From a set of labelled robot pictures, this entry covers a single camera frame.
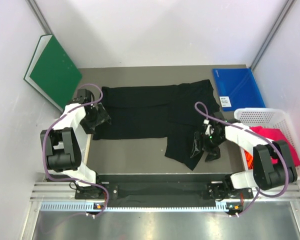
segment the white basket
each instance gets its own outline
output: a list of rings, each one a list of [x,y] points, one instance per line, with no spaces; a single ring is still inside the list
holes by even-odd
[[[294,147],[300,159],[300,143],[291,120],[284,111],[272,108],[239,108],[235,110],[234,118],[249,127],[262,126],[264,128],[280,129]],[[241,156],[244,168],[248,170],[245,152],[242,148]],[[296,167],[296,172],[298,180],[300,180],[300,166]]]

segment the pink cloth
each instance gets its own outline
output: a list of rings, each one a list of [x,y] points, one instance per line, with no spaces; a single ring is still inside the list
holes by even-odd
[[[291,152],[291,156],[292,156],[294,165],[296,167],[300,166],[300,160],[299,160],[299,157],[298,157],[298,154],[297,154],[295,148],[290,144],[288,139],[286,139],[285,135],[281,132],[280,129],[264,128],[262,126],[253,126],[253,127],[250,127],[250,129],[252,131],[254,131],[255,133],[260,134],[261,136],[264,136],[268,139],[272,139],[274,141],[278,141],[278,140],[286,141],[289,145],[289,149]],[[277,162],[278,162],[277,159],[272,159],[273,164],[276,164]]]

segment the purple cable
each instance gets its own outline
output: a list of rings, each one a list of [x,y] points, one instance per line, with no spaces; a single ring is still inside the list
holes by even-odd
[[[87,103],[84,103],[84,104],[81,104],[79,106],[76,106],[74,107],[73,109],[71,109],[70,111],[67,112],[68,113],[71,113],[73,112],[74,110],[78,109],[78,108],[81,108],[81,107],[85,107],[85,106],[89,106],[89,105],[92,105],[92,104],[97,104],[98,102],[101,101],[101,99],[103,98],[104,94],[102,92],[102,90],[100,89],[100,87],[98,87],[97,85],[95,84],[92,84],[92,83],[87,83],[87,84],[83,84],[79,87],[79,89],[81,89],[82,87],[85,87],[85,86],[93,86],[95,88],[97,88],[100,92],[100,97],[98,100],[95,100],[95,101],[92,101],[92,102],[87,102]],[[108,205],[108,202],[109,202],[109,192],[108,190],[100,185],[100,184],[96,184],[96,183],[91,183],[91,182],[87,182],[87,181],[84,181],[84,180],[81,180],[81,179],[77,179],[77,178],[74,178],[74,177],[65,177],[65,178],[54,178],[52,177],[49,172],[48,172],[48,167],[47,167],[47,163],[46,163],[46,148],[47,148],[47,138],[48,138],[48,135],[50,133],[50,131],[53,129],[53,127],[59,123],[60,121],[62,121],[66,116],[67,114],[61,116],[59,119],[57,119],[47,130],[46,130],[46,133],[44,135],[44,138],[43,138],[43,144],[42,144],[42,160],[43,160],[43,168],[44,168],[44,172],[47,176],[48,179],[50,179],[51,181],[54,181],[54,182],[63,182],[63,181],[78,181],[78,182],[81,182],[81,183],[84,183],[84,184],[88,184],[88,185],[92,185],[92,186],[95,186],[97,188],[100,188],[102,190],[105,191],[105,194],[106,194],[106,198],[105,198],[105,203],[104,203],[104,207],[102,208],[102,210],[97,214],[95,215],[96,217],[99,217],[100,215],[102,215],[105,211],[105,209],[107,208],[107,205]],[[65,218],[63,221],[59,222],[56,226],[54,226],[51,230],[49,230],[48,232],[45,232],[46,234],[52,232],[54,229],[56,229],[59,225],[61,225],[62,223],[64,223],[65,221],[67,221],[68,219],[74,217],[74,216],[77,216],[77,215],[86,215],[86,213],[83,213],[83,212],[79,212],[79,213],[75,213],[73,215],[70,215],[69,217]]]
[[[195,108],[195,110],[198,113],[200,113],[202,116],[206,117],[207,119],[211,119],[211,120],[217,121],[219,123],[222,123],[222,124],[224,124],[226,126],[231,126],[231,127],[243,130],[243,128],[240,127],[240,126],[237,126],[237,125],[234,125],[232,123],[223,121],[221,119],[215,118],[213,116],[208,115],[207,113],[202,112],[198,108],[198,105],[203,106],[204,109],[207,110],[206,105],[203,102],[198,101],[198,102],[196,102],[194,104],[194,108]],[[264,140],[267,144],[269,144],[273,148],[273,150],[275,151],[275,153],[278,155],[280,162],[282,163],[284,174],[285,174],[285,179],[284,179],[283,189],[279,193],[274,194],[274,195],[268,195],[266,193],[261,192],[258,188],[256,188],[257,189],[257,194],[255,195],[255,197],[253,198],[253,200],[251,201],[251,203],[239,214],[239,216],[242,215],[246,210],[248,210],[251,207],[251,205],[256,201],[256,199],[257,199],[257,197],[258,197],[259,194],[261,194],[261,195],[263,195],[265,197],[268,197],[268,198],[277,198],[277,197],[280,197],[281,195],[283,195],[286,192],[286,190],[288,188],[288,184],[289,184],[289,175],[288,175],[288,168],[287,168],[286,162],[285,162],[284,158],[282,157],[280,151],[276,148],[276,146],[271,141],[269,141],[266,137],[264,137],[264,136],[261,136],[261,135],[255,133],[255,132],[249,131],[247,129],[245,129],[244,131],[248,132],[248,133],[250,133],[250,134],[252,134],[252,135],[254,135],[254,136],[256,136],[256,137],[258,137],[258,138],[260,138],[262,140]]]

